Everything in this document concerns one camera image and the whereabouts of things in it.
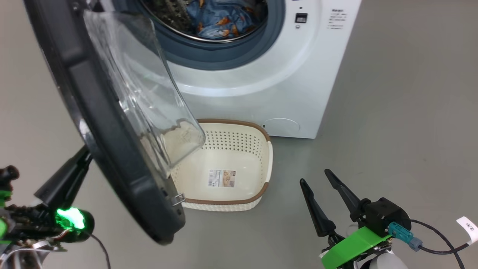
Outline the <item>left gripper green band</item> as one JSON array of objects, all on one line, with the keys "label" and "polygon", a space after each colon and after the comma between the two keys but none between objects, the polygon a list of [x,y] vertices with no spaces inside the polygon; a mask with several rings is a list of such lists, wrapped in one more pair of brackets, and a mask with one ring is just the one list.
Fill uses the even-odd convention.
[{"label": "left gripper green band", "polygon": [[[35,193],[41,201],[49,201],[52,209],[70,208],[87,175],[92,157],[84,145],[68,159]],[[0,258],[6,258],[15,246],[29,241],[43,241],[64,232],[46,206],[7,205],[13,196],[12,181],[19,178],[16,167],[0,168]]]}]

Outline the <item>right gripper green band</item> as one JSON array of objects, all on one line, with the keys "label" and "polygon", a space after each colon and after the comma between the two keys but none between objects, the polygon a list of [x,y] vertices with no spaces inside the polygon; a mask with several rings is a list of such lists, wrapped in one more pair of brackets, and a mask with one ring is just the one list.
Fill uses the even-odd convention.
[{"label": "right gripper green band", "polygon": [[[353,222],[366,223],[366,206],[371,204],[370,199],[359,199],[341,180],[330,170],[325,169],[324,173],[350,212]],[[314,193],[305,179],[300,179],[300,187],[312,219],[314,229],[318,237],[326,237],[335,234],[336,225],[327,218],[324,211],[314,198]],[[381,237],[369,228],[363,227],[353,232],[328,252],[321,254],[321,262],[325,269],[337,269],[354,258],[368,252],[382,242],[390,238],[388,233]]]}]

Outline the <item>round black glass washer door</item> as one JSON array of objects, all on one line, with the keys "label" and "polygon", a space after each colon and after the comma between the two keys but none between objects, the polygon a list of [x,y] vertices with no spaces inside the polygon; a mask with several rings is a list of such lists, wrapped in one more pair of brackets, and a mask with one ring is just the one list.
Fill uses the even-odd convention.
[{"label": "round black glass washer door", "polygon": [[22,0],[77,131],[125,208],[160,245],[186,224],[172,172],[205,143],[154,23],[88,0]]}]

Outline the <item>blue bear print garment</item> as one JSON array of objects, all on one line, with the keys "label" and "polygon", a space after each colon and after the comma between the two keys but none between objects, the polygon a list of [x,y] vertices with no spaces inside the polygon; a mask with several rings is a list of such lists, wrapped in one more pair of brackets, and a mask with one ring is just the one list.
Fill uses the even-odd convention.
[{"label": "blue bear print garment", "polygon": [[268,16],[267,0],[222,0],[228,19],[224,38],[239,38],[260,27]]},{"label": "blue bear print garment", "polygon": [[191,0],[186,6],[187,14],[198,37],[221,40],[240,36],[236,24],[237,10],[223,0]]}]

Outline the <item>white front-load washing machine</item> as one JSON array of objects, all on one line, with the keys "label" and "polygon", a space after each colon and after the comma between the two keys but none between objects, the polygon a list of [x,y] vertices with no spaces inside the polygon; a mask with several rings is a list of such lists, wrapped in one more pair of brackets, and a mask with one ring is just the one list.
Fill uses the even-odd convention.
[{"label": "white front-load washing machine", "polygon": [[[154,17],[140,0],[97,0],[106,12]],[[184,67],[167,60],[190,111],[198,119],[248,121],[263,127],[272,118],[300,125],[293,133],[271,136],[314,139],[363,0],[285,0],[285,22],[265,54],[244,66],[217,71]],[[332,9],[348,14],[341,30],[328,30]],[[294,22],[307,13],[305,24]]]}]

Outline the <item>grey rubber door gasket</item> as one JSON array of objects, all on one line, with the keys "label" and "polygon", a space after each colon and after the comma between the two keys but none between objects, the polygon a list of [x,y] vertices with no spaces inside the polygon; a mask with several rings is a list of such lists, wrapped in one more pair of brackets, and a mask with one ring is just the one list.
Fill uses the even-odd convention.
[{"label": "grey rubber door gasket", "polygon": [[266,22],[244,38],[225,43],[197,41],[174,33],[154,21],[156,37],[168,61],[198,70],[217,71],[239,68],[265,54],[279,37],[285,22],[285,0],[267,0]]}]

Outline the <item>washing machine drum with laundry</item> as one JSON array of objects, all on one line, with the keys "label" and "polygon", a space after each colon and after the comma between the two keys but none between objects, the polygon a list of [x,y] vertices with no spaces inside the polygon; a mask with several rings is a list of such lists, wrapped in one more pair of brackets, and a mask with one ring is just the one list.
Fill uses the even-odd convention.
[{"label": "washing machine drum with laundry", "polygon": [[186,11],[186,6],[190,2],[191,0],[140,0],[143,7],[145,7],[147,12],[149,12],[156,21],[166,26],[169,30],[173,30],[174,33],[181,34],[185,37],[197,41],[225,43],[227,41],[233,41],[247,36],[245,35],[239,38],[221,40],[208,40],[198,37]]}]

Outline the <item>round white filter cover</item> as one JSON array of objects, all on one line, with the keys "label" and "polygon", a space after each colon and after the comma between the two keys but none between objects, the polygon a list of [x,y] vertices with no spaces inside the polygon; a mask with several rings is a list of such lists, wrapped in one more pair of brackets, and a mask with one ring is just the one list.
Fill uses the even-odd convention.
[{"label": "round white filter cover", "polygon": [[263,123],[263,128],[269,133],[293,133],[300,130],[300,125],[288,118],[272,118]]}]

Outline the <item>cream laundry basket brown rim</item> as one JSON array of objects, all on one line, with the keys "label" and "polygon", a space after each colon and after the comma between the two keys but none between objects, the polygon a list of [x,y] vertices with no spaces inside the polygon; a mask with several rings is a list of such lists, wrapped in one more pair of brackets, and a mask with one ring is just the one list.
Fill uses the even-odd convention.
[{"label": "cream laundry basket brown rim", "polygon": [[[265,129],[246,121],[199,119],[203,146],[172,172],[182,206],[217,212],[254,208],[265,193],[273,169],[273,145]],[[237,172],[234,188],[208,187],[209,170]]]}]

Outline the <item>basket product label sticker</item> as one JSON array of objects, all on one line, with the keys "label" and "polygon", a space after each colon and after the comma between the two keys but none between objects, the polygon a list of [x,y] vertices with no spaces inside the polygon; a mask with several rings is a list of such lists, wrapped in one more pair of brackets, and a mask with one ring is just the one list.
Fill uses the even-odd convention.
[{"label": "basket product label sticker", "polygon": [[209,170],[208,187],[234,188],[236,175],[234,170]]}]

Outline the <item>small printed text label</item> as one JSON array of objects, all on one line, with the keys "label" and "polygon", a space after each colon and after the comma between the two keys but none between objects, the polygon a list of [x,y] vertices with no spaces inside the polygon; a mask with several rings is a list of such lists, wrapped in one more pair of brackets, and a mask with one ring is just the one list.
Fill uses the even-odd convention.
[{"label": "small printed text label", "polygon": [[327,29],[328,30],[341,30],[345,26],[347,21],[348,14],[343,9],[332,9],[328,20],[327,20]]}]

